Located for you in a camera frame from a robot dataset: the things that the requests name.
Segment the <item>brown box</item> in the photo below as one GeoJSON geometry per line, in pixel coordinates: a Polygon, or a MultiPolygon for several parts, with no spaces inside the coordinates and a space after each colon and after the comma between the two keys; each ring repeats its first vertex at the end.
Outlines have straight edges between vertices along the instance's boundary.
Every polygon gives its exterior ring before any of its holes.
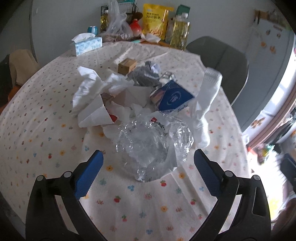
{"type": "Polygon", "coordinates": [[[124,61],[118,64],[118,73],[126,75],[133,71],[137,65],[137,61],[134,59],[126,58],[124,61]]]}

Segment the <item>table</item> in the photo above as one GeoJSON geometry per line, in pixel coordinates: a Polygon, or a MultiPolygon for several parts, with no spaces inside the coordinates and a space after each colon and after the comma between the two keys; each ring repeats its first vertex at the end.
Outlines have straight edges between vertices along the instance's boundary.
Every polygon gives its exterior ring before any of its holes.
{"type": "MultiPolygon", "coordinates": [[[[96,149],[103,152],[104,165],[80,202],[108,240],[189,240],[213,208],[217,199],[194,166],[195,150],[172,174],[140,183],[124,171],[120,155],[100,126],[78,127],[71,115],[73,95],[83,81],[77,67],[92,68],[104,80],[125,58],[139,64],[157,62],[161,74],[174,72],[179,84],[194,95],[199,91],[205,70],[200,57],[157,45],[104,44],[78,57],[68,51],[40,69],[0,116],[0,191],[23,222],[36,177],[73,171],[96,149]]],[[[242,134],[222,88],[206,119],[211,143],[205,154],[224,170],[248,177],[242,134]]],[[[68,228],[74,230],[60,198],[57,203],[68,228]]],[[[223,230],[230,226],[237,206],[238,200],[223,230]]]]}

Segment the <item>gray chair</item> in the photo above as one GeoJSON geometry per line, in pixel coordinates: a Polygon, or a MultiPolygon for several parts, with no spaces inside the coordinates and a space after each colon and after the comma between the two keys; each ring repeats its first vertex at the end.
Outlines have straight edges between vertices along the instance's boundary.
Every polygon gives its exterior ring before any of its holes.
{"type": "Polygon", "coordinates": [[[222,74],[221,86],[232,105],[248,80],[249,63],[245,55],[208,36],[192,41],[186,49],[200,55],[205,67],[213,68],[222,74]]]}

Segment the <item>red bottle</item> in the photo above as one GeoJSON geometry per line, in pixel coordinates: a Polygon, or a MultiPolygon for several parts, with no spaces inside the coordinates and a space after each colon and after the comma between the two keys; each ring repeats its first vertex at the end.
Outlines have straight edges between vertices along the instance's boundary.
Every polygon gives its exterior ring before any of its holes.
{"type": "Polygon", "coordinates": [[[134,19],[133,22],[130,24],[130,27],[133,31],[134,37],[139,37],[142,33],[141,26],[138,24],[138,20],[134,19]]]}

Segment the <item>blue gripper pad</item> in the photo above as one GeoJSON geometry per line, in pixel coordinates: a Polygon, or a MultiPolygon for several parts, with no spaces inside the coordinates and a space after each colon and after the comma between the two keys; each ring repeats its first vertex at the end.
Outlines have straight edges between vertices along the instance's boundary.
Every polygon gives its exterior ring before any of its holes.
{"type": "Polygon", "coordinates": [[[199,150],[194,153],[194,164],[198,169],[203,181],[205,182],[210,194],[214,197],[220,196],[220,185],[219,178],[214,173],[213,169],[209,165],[210,160],[206,160],[199,150]]]}
{"type": "Polygon", "coordinates": [[[86,196],[89,188],[91,187],[94,179],[103,165],[103,160],[103,153],[97,150],[87,161],[87,167],[75,183],[74,195],[77,200],[86,196]]]}

